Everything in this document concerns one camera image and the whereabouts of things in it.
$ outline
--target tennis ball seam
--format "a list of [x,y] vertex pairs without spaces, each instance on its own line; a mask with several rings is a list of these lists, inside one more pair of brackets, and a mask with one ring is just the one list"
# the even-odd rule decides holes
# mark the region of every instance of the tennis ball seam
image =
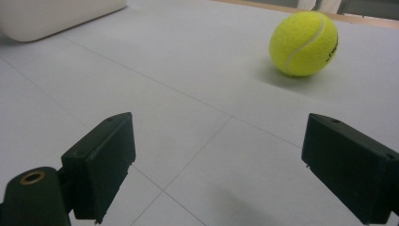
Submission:
[[319,18],[320,18],[320,20],[321,20],[321,22],[322,22],[322,24],[320,25],[319,30],[316,32],[316,34],[315,34],[313,37],[311,37],[310,40],[308,40],[305,44],[303,44],[303,45],[299,46],[298,48],[296,48],[296,49],[290,54],[290,56],[288,56],[287,60],[285,61],[285,70],[286,70],[288,73],[291,73],[290,64],[291,64],[291,60],[294,58],[295,54],[298,53],[299,51],[301,51],[301,50],[302,50],[303,48],[305,48],[307,45],[309,45],[309,44],[311,44],[312,42],[314,42],[314,41],[317,39],[317,37],[319,37],[320,34],[323,32],[324,27],[325,27],[325,19],[324,19],[321,15],[317,15],[317,16],[319,16]]

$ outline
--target printed logo on tennis ball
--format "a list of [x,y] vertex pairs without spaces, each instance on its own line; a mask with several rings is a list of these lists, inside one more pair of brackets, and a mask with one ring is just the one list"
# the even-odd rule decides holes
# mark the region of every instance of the printed logo on tennis ball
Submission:
[[304,11],[289,16],[276,27],[269,53],[283,73],[307,76],[326,67],[337,46],[335,24],[320,12]]

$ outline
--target tile grout line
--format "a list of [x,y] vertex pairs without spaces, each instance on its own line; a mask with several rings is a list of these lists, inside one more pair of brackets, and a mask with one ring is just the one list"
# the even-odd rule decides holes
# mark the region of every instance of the tile grout line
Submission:
[[[12,68],[12,66],[8,63],[8,61],[6,61],[6,60],[5,60],[4,58],[2,58],[1,56],[0,56],[0,59],[3,60],[7,65],[9,65],[9,67]],[[1,70],[1,69],[0,69],[0,73],[5,73],[6,71],[9,71],[9,69],[4,69],[4,70]]]
[[159,186],[156,182],[154,182],[152,179],[150,179],[150,177],[148,177],[146,174],[144,174],[144,172],[142,172],[140,169],[138,169],[135,166],[132,166],[135,170],[137,170],[139,173],[141,173],[145,178],[147,178],[147,180],[149,180],[151,183],[153,183],[154,185],[156,185],[160,190],[164,191],[164,189]]
[[123,68],[125,68],[125,69],[127,69],[127,70],[129,70],[129,71],[131,71],[131,72],[133,72],[133,73],[137,73],[137,74],[139,74],[139,75],[141,75],[141,76],[143,76],[143,77],[145,77],[145,78],[147,78],[147,79],[150,79],[151,81],[156,82],[156,83],[158,83],[158,84],[160,84],[160,85],[162,85],[162,86],[164,86],[164,87],[166,87],[166,88],[168,88],[168,89],[174,90],[174,91],[176,91],[176,92],[182,94],[182,95],[185,96],[185,97],[188,97],[188,98],[190,98],[190,99],[193,99],[193,100],[195,100],[195,101],[197,101],[197,102],[199,102],[199,103],[201,103],[201,104],[203,104],[203,105],[207,105],[207,106],[211,107],[212,109],[215,109],[216,111],[219,111],[219,112],[222,113],[222,114],[225,114],[225,115],[227,115],[227,116],[229,116],[229,117],[233,117],[233,118],[235,118],[235,119],[237,119],[237,120],[239,120],[239,121],[241,121],[241,122],[243,122],[243,123],[246,123],[246,124],[248,124],[248,125],[250,125],[250,126],[252,126],[252,127],[254,127],[254,128],[257,128],[257,129],[259,129],[259,130],[261,130],[261,131],[263,131],[263,132],[265,132],[265,133],[267,133],[267,134],[269,134],[269,135],[271,135],[271,136],[273,136],[273,137],[276,137],[276,138],[278,138],[278,139],[280,139],[280,140],[282,140],[282,141],[285,141],[285,142],[287,142],[287,143],[290,143],[290,144],[294,145],[294,146],[297,147],[297,148],[301,148],[300,146],[294,144],[294,143],[291,142],[291,141],[288,141],[288,140],[286,140],[286,139],[284,139],[284,138],[282,138],[282,137],[279,137],[279,136],[277,136],[277,135],[275,135],[275,134],[273,134],[273,133],[271,133],[271,132],[268,132],[268,131],[266,131],[266,130],[264,130],[264,129],[262,129],[262,128],[259,128],[258,126],[253,125],[253,124],[251,124],[251,123],[249,123],[249,122],[247,122],[247,121],[238,119],[237,117],[235,117],[234,115],[232,115],[232,114],[230,114],[230,113],[227,113],[227,112],[225,112],[225,111],[223,111],[223,110],[221,110],[221,109],[219,109],[219,108],[217,108],[217,107],[215,107],[215,106],[209,105],[209,104],[207,104],[206,102],[203,102],[202,100],[199,100],[199,99],[197,99],[197,98],[195,98],[195,97],[193,97],[193,96],[190,96],[190,95],[188,95],[187,93],[184,93],[184,92],[182,92],[182,91],[180,91],[180,90],[178,90],[178,89],[176,89],[176,88],[174,88],[174,87],[171,87],[171,86],[169,86],[169,85],[167,85],[167,84],[164,84],[164,83],[162,83],[162,82],[160,82],[160,81],[158,81],[158,80],[156,80],[156,79],[154,79],[154,78],[151,78],[151,77],[149,77],[149,76],[147,76],[147,75],[145,75],[145,74],[143,74],[143,73],[140,73],[140,72],[138,72],[138,71],[136,71],[136,70],[134,70],[134,69],[132,69],[132,68],[129,68],[129,67],[126,66],[126,65],[123,65],[123,64],[121,64],[121,63],[118,63],[118,62],[115,61],[114,59],[111,59],[111,58],[109,58],[109,57],[107,57],[107,56],[104,56],[104,55],[102,55],[102,54],[100,54],[100,53],[97,53],[97,52],[95,52],[95,51],[93,51],[93,50],[90,50],[90,49],[88,49],[87,47],[85,47],[85,46],[83,46],[83,45],[81,45],[81,44],[79,44],[79,43],[77,43],[77,42],[74,42],[73,40],[69,40],[69,39],[67,39],[67,38],[65,38],[65,37],[63,37],[63,36],[60,36],[60,37],[63,38],[63,39],[65,39],[65,40],[67,40],[67,41],[70,41],[71,43],[73,43],[73,44],[75,44],[75,45],[77,45],[77,46],[79,46],[79,47],[81,47],[81,48],[83,48],[83,49],[85,49],[85,50],[87,50],[87,51],[89,51],[89,52],[91,52],[92,54],[95,54],[95,55],[97,55],[97,56],[99,56],[99,57],[103,57],[103,58],[105,58],[105,59],[107,59],[107,60],[109,60],[109,61],[111,61],[111,62],[113,62],[113,63],[115,63],[115,64],[120,65],[121,67],[123,67]]
[[159,194],[155,197],[155,199],[152,200],[152,202],[143,210],[143,212],[141,212],[141,214],[130,224],[130,226],[133,226],[136,223],[136,221],[140,219],[140,217],[150,208],[150,206],[153,205],[153,203],[162,195],[162,193],[164,193],[164,191],[161,190],[161,192],[159,192]]
[[127,69],[127,70],[129,70],[129,71],[131,71],[131,72],[133,72],[133,73],[137,73],[137,74],[139,74],[139,75],[141,75],[141,76],[143,76],[143,77],[145,77],[145,78],[147,78],[147,79],[150,79],[151,81],[153,81],[153,82],[155,82],[155,83],[157,83],[157,84],[159,84],[159,85],[162,85],[162,86],[164,86],[164,87],[166,87],[166,88],[168,88],[168,89],[174,90],[174,91],[176,91],[176,92],[182,94],[182,95],[185,96],[185,97],[188,97],[188,98],[190,98],[190,99],[192,99],[192,100],[194,100],[194,101],[197,101],[197,102],[199,102],[199,103],[201,103],[201,104],[203,104],[203,105],[207,105],[207,106],[211,107],[212,109],[214,109],[214,110],[216,110],[216,111],[218,111],[218,112],[220,112],[220,113],[223,113],[223,114],[225,114],[225,115],[227,115],[227,116],[231,116],[231,114],[229,114],[229,113],[227,113],[227,112],[225,112],[225,111],[223,111],[223,110],[221,110],[221,109],[219,109],[219,108],[217,108],[217,107],[215,107],[215,106],[209,105],[209,104],[207,104],[206,102],[203,102],[202,100],[199,100],[199,99],[197,99],[197,98],[195,98],[195,97],[193,97],[193,96],[190,96],[190,95],[188,95],[187,93],[184,93],[184,92],[182,92],[182,91],[180,91],[180,90],[178,90],[178,89],[176,89],[176,88],[174,88],[174,87],[172,87],[172,86],[169,86],[169,85],[167,85],[167,84],[165,84],[165,83],[162,83],[162,82],[160,82],[160,81],[158,81],[158,80],[156,80],[156,79],[154,79],[154,78],[152,78],[152,77],[150,77],[150,76],[145,75],[144,73],[140,73],[140,72],[136,71],[135,69],[132,69],[132,68],[130,68],[130,67],[124,65],[124,64],[121,64],[121,63],[117,62],[116,60],[114,60],[114,59],[112,59],[112,58],[109,58],[109,57],[104,56],[104,55],[102,55],[102,54],[100,54],[100,53],[97,53],[97,52],[95,52],[95,51],[93,51],[93,50],[91,50],[91,49],[88,49],[86,46],[83,46],[83,45],[81,45],[81,44],[79,44],[79,43],[77,43],[77,42],[74,42],[73,40],[69,40],[69,39],[67,39],[67,38],[65,38],[65,37],[63,37],[63,36],[60,36],[60,37],[63,38],[63,39],[65,39],[65,40],[67,40],[67,41],[70,41],[71,43],[73,43],[73,44],[75,44],[75,45],[77,45],[77,46],[79,46],[79,47],[81,47],[81,48],[83,48],[83,49],[85,49],[85,50],[87,50],[87,51],[89,51],[89,52],[91,52],[91,53],[94,54],[94,55],[97,55],[97,56],[102,57],[102,58],[104,58],[104,59],[107,59],[107,60],[109,60],[109,61],[111,61],[111,62],[113,62],[113,63],[115,63],[115,64],[118,64],[119,66],[121,66],[121,67],[123,67],[123,68],[125,68],[125,69]]
[[27,77],[24,73],[22,73],[21,71],[19,71],[16,67],[14,67],[14,65],[10,64],[8,61],[6,61],[6,63],[13,69],[15,70],[17,73],[19,73],[22,77],[24,77],[27,81],[29,81],[29,83],[31,83],[33,86],[35,86],[38,90],[40,90],[46,97],[50,98],[50,100],[52,100],[57,106],[61,107],[62,110],[64,110],[67,114],[69,114],[74,120],[76,120],[78,123],[80,123],[83,127],[85,127],[86,129],[90,130],[82,121],[80,121],[79,119],[76,118],[75,115],[73,115],[67,108],[65,108],[59,101],[57,101],[56,99],[54,99],[51,95],[49,95],[45,90],[43,90],[41,87],[39,87],[39,85],[37,85],[35,82],[33,82],[29,77]]
[[[50,35],[50,36],[47,36],[47,37],[44,37],[44,38],[42,38],[42,39],[40,39],[40,40],[33,40],[33,41],[30,41],[30,42],[41,42],[41,41],[44,41],[45,39],[56,39],[56,38],[60,38],[60,39],[62,39],[62,40],[65,40],[63,37],[61,37],[60,35],[58,35],[57,33],[55,33],[55,34],[53,34],[53,35]],[[25,44],[29,44],[30,42],[18,42],[19,44],[21,44],[21,45],[25,45]],[[32,62],[35,62],[35,61],[38,61],[38,60],[41,60],[41,59],[44,59],[44,58],[47,58],[49,55],[53,55],[53,54],[56,54],[56,53],[58,53],[58,52],[61,52],[61,51],[63,51],[64,49],[67,49],[69,46],[63,46],[63,47],[60,47],[60,48],[58,48],[58,49],[55,49],[55,50],[53,50],[53,51],[50,51],[49,53],[47,53],[45,56],[40,56],[40,57],[35,57],[35,58],[31,58],[31,59],[28,59],[28,60],[24,60],[22,63],[21,63],[21,66],[23,66],[23,65],[26,65],[26,64],[29,64],[29,63],[32,63]]]
[[173,180],[170,181],[170,183],[165,187],[164,191],[166,189],[168,189],[168,187],[182,174],[182,172],[191,164],[192,161],[194,161],[194,159],[212,142],[212,140],[215,139],[215,137],[220,133],[220,131],[222,131],[226,125],[231,121],[231,119],[233,118],[233,116],[230,116],[226,122],[220,126],[220,128],[215,132],[215,134],[208,140],[208,142],[206,142],[206,144],[199,149],[199,151],[197,151],[197,153],[191,158],[191,160],[182,168],[182,170],[180,170],[180,172],[173,178]]
[[168,195],[172,200],[174,200],[176,203],[178,203],[185,211],[187,211],[191,216],[193,216],[195,219],[197,219],[200,223],[202,223],[204,226],[207,226],[202,220],[197,218],[193,213],[191,213],[187,208],[185,208],[181,203],[177,202],[173,197],[171,197],[167,192],[163,191],[166,195]]

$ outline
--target floor tile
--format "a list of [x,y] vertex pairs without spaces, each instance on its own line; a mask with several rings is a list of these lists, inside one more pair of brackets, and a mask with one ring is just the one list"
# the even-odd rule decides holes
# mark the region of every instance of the floor tile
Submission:
[[204,226],[165,193],[161,194],[132,226],[153,225]]
[[166,192],[208,226],[360,226],[300,155],[232,119]]
[[[104,24],[62,36],[296,146],[302,145],[309,113],[319,113],[399,149],[399,80],[392,56],[398,45],[358,45],[359,34],[373,42],[366,34],[376,28],[337,22],[354,33],[341,34],[337,55],[321,72],[295,79],[278,72],[268,54],[270,26],[288,13],[213,1],[195,8],[183,1],[169,4],[165,10],[152,1],[130,1]],[[391,39],[390,30],[378,31],[382,40]],[[381,67],[365,67],[376,58]]]
[[[150,182],[137,169],[130,167],[129,174],[120,186],[117,196],[108,208],[102,226],[130,226],[150,206],[161,189]],[[70,213],[73,226],[92,226],[94,220],[77,220]]]
[[87,127],[121,112],[133,112],[136,166],[163,188],[228,118],[80,47],[20,70]]
[[31,60],[61,51],[70,45],[69,41],[58,35],[32,42],[17,42],[0,36],[0,57],[14,67],[18,67]]
[[15,70],[0,73],[0,199],[9,180],[60,157],[88,129]]
[[6,61],[0,57],[0,73],[12,69],[12,67],[6,63]]

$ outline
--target yellow tennis ball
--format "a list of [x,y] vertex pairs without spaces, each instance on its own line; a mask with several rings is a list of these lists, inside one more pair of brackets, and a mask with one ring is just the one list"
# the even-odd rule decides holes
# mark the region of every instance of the yellow tennis ball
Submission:
[[326,67],[337,46],[335,24],[320,12],[304,11],[289,16],[276,27],[269,53],[282,72],[307,76]]

